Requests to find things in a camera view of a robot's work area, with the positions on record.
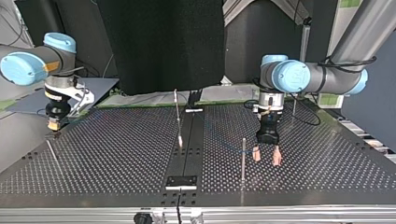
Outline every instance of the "black perforated table surface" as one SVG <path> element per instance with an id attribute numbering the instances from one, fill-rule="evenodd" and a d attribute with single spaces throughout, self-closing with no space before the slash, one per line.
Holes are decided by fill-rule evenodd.
<path id="1" fill-rule="evenodd" d="M 183 114 L 183 148 L 173 107 L 96 109 L 52 141 L 54 153 L 43 144 L 0 174 L 0 208 L 396 204 L 396 165 L 317 114 L 319 126 L 303 124 L 286 103 L 282 165 L 260 145 L 242 185 L 242 138 L 251 150 L 259 129 L 242 105 Z M 315 122 L 302 106 L 296 116 Z M 197 190 L 165 190 L 168 176 L 183 175 L 197 176 Z"/>

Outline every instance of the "black backdrop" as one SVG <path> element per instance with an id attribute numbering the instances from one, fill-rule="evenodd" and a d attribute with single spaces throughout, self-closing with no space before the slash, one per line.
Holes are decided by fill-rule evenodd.
<path id="1" fill-rule="evenodd" d="M 221 0 L 98 0 L 127 94 L 197 90 L 224 76 Z"/>

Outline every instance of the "metal pin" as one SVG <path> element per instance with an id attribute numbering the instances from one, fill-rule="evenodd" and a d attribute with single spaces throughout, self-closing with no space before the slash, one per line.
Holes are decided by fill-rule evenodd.
<path id="1" fill-rule="evenodd" d="M 57 161 L 58 158 L 56 157 L 55 151 L 52 148 L 52 144 L 50 143 L 50 140 L 47 139 L 46 142 L 47 142 L 47 145 L 49 146 L 49 150 L 50 150 L 50 153 L 52 154 L 53 159 L 55 159 Z"/>
<path id="2" fill-rule="evenodd" d="M 293 104 L 293 116 L 296 115 L 296 106 L 297 106 L 297 101 L 294 100 L 294 104 Z"/>
<path id="3" fill-rule="evenodd" d="M 181 137 L 181 125 L 180 125 L 180 114 L 178 112 L 177 89 L 175 89 L 174 95 L 175 95 L 175 104 L 176 104 L 176 113 L 177 113 L 177 127 L 178 127 L 177 140 L 178 140 L 178 145 L 180 146 L 180 148 L 182 148 L 183 147 L 183 138 Z"/>
<path id="4" fill-rule="evenodd" d="M 246 166 L 247 139 L 242 139 L 242 184 L 245 184 L 245 166 Z"/>

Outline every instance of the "optical breadboard table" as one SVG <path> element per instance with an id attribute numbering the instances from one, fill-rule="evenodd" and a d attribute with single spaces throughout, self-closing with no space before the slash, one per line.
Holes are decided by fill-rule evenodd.
<path id="1" fill-rule="evenodd" d="M 53 152 L 43 143 L 0 174 L 0 223 L 67 217 L 111 223 L 142 211 L 170 223 L 177 211 L 184 218 L 237 223 L 279 220 L 279 211 L 294 214 L 286 217 L 294 221 L 320 213 L 328 215 L 315 220 L 396 220 L 395 164 L 307 105 L 321 118 L 319 126 L 295 119 L 292 102 L 285 103 L 278 127 L 281 166 L 272 165 L 267 145 L 260 145 L 260 161 L 252 159 L 260 124 L 243 105 L 202 105 L 202 112 L 183 113 L 183 148 L 174 107 L 94 109 L 51 140 Z M 300 105 L 295 116 L 316 122 Z M 169 178 L 180 177 L 194 177 L 196 189 L 166 190 Z"/>

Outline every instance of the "blue joint cap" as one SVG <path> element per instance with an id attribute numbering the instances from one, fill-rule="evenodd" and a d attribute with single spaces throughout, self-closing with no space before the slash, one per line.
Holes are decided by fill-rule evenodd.
<path id="1" fill-rule="evenodd" d="M 76 40 L 61 33 L 47 33 L 44 36 L 44 44 L 56 49 L 76 53 Z"/>
<path id="2" fill-rule="evenodd" d="M 288 56 L 283 54 L 265 55 L 264 57 L 262 57 L 262 66 L 265 65 L 266 63 L 282 62 L 282 61 L 286 61 L 287 59 Z"/>
<path id="3" fill-rule="evenodd" d="M 0 70 L 8 81 L 19 86 L 29 86 L 48 76 L 44 65 L 44 61 L 34 54 L 17 51 L 1 60 Z"/>
<path id="4" fill-rule="evenodd" d="M 359 92 L 361 92 L 366 87 L 366 82 L 368 79 L 369 74 L 366 69 L 363 69 L 363 71 L 361 71 L 361 79 L 359 79 L 358 84 L 356 84 L 356 86 L 352 90 L 346 92 L 345 95 L 358 94 Z"/>
<path id="5" fill-rule="evenodd" d="M 309 68 L 304 63 L 294 60 L 279 63 L 272 73 L 274 86 L 283 92 L 302 91 L 310 80 Z"/>

